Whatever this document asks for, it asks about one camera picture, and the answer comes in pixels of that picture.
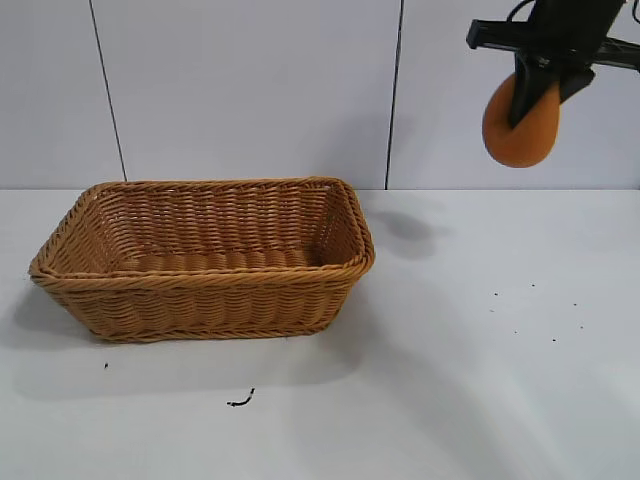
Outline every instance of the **orange ball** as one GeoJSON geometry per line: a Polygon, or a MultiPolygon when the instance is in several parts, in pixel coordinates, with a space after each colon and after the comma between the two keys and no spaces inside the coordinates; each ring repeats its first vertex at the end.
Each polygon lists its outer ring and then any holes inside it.
{"type": "Polygon", "coordinates": [[[496,161],[507,167],[526,168],[544,160],[555,144],[560,123],[560,87],[558,83],[552,85],[515,128],[511,128],[509,111],[515,83],[513,74],[491,97],[482,119],[482,137],[496,161]]]}

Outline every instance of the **black debris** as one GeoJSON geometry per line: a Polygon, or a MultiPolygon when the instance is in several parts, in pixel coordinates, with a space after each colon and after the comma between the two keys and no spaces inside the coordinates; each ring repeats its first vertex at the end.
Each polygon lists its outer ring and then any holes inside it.
{"type": "Polygon", "coordinates": [[[229,405],[230,407],[243,407],[244,405],[246,405],[251,401],[251,399],[253,398],[253,392],[255,391],[256,391],[255,388],[251,388],[251,391],[249,392],[249,396],[244,402],[227,402],[227,405],[229,405]]]}

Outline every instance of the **white tabletop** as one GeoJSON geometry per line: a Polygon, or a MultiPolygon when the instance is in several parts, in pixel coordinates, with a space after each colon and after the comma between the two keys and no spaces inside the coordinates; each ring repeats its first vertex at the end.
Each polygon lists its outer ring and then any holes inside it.
{"type": "Polygon", "coordinates": [[[326,332],[124,346],[26,274],[77,194],[0,192],[0,478],[639,478],[640,192],[362,192],[326,332]]]}

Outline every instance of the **wicker basket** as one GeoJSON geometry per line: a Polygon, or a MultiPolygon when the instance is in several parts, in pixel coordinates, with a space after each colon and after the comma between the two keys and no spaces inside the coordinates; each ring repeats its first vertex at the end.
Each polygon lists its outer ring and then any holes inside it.
{"type": "Polygon", "coordinates": [[[132,182],[84,192],[33,281],[118,342],[312,334],[371,268],[340,180],[132,182]]]}

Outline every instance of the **basket rim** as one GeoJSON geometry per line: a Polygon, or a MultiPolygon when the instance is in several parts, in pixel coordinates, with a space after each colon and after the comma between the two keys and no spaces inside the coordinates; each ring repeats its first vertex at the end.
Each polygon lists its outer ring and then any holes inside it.
{"type": "Polygon", "coordinates": [[[284,179],[250,179],[250,180],[178,180],[178,181],[134,181],[105,182],[94,185],[82,192],[74,206],[59,223],[49,239],[40,248],[29,266],[32,280],[42,286],[60,290],[119,290],[122,288],[149,289],[150,279],[156,280],[158,288],[164,289],[180,286],[183,282],[200,285],[226,284],[291,284],[316,281],[345,281],[356,279],[366,273],[373,265],[375,253],[371,233],[354,189],[341,179],[333,177],[296,177],[284,179]],[[78,218],[96,199],[97,194],[108,190],[147,190],[156,187],[159,190],[171,189],[224,189],[228,188],[272,188],[287,185],[317,184],[318,186],[338,186],[345,196],[349,209],[351,227],[358,234],[359,253],[343,264],[328,264],[315,267],[265,267],[211,270],[116,270],[108,273],[91,272],[58,272],[49,267],[52,258],[64,245],[69,231],[72,231],[78,218]]]}

